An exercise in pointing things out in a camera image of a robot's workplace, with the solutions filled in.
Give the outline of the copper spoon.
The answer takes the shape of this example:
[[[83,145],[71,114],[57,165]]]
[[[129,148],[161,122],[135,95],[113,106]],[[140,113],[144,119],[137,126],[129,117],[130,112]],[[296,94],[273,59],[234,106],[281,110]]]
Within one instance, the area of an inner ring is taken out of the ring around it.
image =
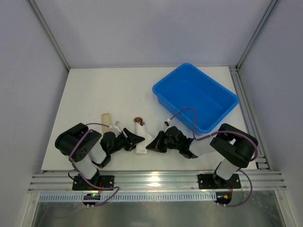
[[[143,118],[141,118],[141,117],[135,117],[134,122],[139,124],[140,126],[145,125],[145,122],[144,122]]]

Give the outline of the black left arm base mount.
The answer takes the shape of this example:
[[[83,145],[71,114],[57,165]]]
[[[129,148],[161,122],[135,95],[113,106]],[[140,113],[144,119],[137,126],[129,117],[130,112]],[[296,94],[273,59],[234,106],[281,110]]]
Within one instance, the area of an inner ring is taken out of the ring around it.
[[[68,177],[73,180],[72,190],[73,191],[90,191],[97,190],[98,188],[113,188],[115,177],[113,175],[100,175],[97,172],[92,179],[88,180],[93,186],[88,184],[80,175],[72,177],[68,173]]]

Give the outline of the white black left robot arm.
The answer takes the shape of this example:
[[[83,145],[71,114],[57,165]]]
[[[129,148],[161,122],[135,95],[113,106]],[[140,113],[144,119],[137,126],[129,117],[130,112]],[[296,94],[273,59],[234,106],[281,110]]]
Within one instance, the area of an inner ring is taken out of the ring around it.
[[[127,128],[120,129],[119,122],[114,125],[79,123],[61,133],[55,147],[68,157],[82,178],[91,180],[100,168],[107,166],[112,154],[122,149],[132,151],[143,141],[144,137]]]

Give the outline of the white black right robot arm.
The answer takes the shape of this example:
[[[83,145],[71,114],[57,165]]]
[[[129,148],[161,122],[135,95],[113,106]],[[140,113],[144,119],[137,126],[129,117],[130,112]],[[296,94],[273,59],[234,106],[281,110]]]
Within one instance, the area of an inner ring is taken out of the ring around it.
[[[211,176],[211,183],[218,188],[227,187],[232,175],[246,168],[258,156],[258,140],[253,136],[224,123],[211,135],[196,140],[186,137],[175,126],[168,126],[146,146],[147,150],[166,153],[177,150],[187,159],[194,159],[206,153],[218,152],[224,157]]]

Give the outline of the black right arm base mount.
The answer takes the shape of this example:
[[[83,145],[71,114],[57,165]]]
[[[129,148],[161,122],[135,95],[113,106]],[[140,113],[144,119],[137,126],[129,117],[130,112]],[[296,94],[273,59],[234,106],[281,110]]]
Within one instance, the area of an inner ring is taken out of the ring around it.
[[[240,189],[241,182],[238,174],[233,174],[230,179],[224,180],[215,174],[198,174],[199,189]]]

